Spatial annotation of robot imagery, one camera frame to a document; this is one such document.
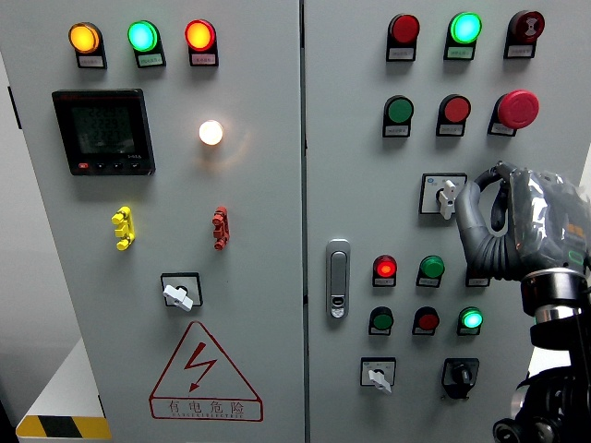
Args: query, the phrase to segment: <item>yellow indicator light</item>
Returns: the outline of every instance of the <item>yellow indicator light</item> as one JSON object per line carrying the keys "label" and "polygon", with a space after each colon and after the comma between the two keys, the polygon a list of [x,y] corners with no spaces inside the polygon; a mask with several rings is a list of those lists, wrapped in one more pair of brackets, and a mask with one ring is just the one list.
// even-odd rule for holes
{"label": "yellow indicator light", "polygon": [[72,26],[68,38],[74,49],[83,54],[93,53],[101,44],[99,32],[89,23],[77,23]]}
{"label": "yellow indicator light", "polygon": [[215,43],[215,30],[208,21],[193,20],[185,29],[185,38],[195,51],[207,51]]}
{"label": "yellow indicator light", "polygon": [[199,128],[199,138],[206,145],[217,145],[222,141],[223,128],[215,120],[208,120]]}

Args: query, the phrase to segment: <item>red terminal connector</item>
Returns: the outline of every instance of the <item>red terminal connector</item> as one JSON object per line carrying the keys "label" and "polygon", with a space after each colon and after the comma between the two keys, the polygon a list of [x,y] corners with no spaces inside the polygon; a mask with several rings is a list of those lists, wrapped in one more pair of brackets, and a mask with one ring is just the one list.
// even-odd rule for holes
{"label": "red terminal connector", "polygon": [[213,214],[213,238],[216,239],[213,246],[217,251],[221,251],[230,241],[230,227],[228,225],[228,210],[224,206],[218,206]]}

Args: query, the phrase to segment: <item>white switch knob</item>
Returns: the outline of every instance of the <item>white switch knob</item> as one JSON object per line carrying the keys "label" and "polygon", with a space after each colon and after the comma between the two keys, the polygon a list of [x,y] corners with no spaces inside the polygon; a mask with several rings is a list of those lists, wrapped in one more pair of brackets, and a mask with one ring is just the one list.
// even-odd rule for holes
{"label": "white switch knob", "polygon": [[392,388],[390,387],[390,383],[386,381],[384,375],[381,372],[376,371],[368,371],[369,379],[373,383],[373,386],[381,390],[384,394],[392,394]]}
{"label": "white switch knob", "polygon": [[445,220],[449,220],[455,211],[455,197],[455,185],[452,180],[446,180],[439,196],[440,214]]}
{"label": "white switch knob", "polygon": [[178,306],[184,311],[188,312],[193,307],[193,300],[187,297],[187,291],[181,288],[176,289],[170,284],[164,288],[164,297],[168,304]]}

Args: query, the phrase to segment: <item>digital power meter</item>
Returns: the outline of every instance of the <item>digital power meter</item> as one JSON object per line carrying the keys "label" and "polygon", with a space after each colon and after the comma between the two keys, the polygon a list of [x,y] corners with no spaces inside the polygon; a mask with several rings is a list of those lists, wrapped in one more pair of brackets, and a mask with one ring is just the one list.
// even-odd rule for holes
{"label": "digital power meter", "polygon": [[73,175],[154,173],[142,90],[57,90],[52,97]]}

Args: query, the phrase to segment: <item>yellow and black hazard stripe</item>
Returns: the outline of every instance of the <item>yellow and black hazard stripe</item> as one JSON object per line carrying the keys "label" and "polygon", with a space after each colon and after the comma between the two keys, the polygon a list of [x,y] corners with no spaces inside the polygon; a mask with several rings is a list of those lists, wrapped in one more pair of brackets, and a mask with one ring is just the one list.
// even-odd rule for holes
{"label": "yellow and black hazard stripe", "polygon": [[19,437],[111,439],[103,417],[27,415],[17,427]]}

